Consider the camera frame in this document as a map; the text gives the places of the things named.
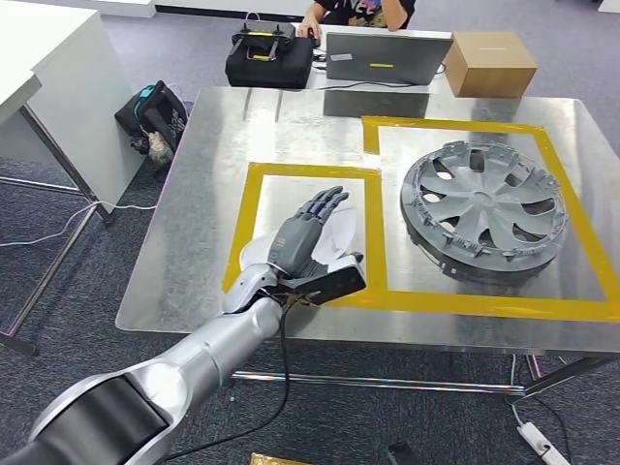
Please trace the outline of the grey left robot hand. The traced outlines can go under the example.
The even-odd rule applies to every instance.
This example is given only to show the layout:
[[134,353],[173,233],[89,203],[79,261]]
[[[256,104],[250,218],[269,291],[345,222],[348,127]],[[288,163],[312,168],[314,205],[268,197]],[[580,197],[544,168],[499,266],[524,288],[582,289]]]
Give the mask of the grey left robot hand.
[[349,196],[342,186],[319,191],[285,220],[271,244],[267,263],[289,278],[301,277],[312,261],[324,224]]

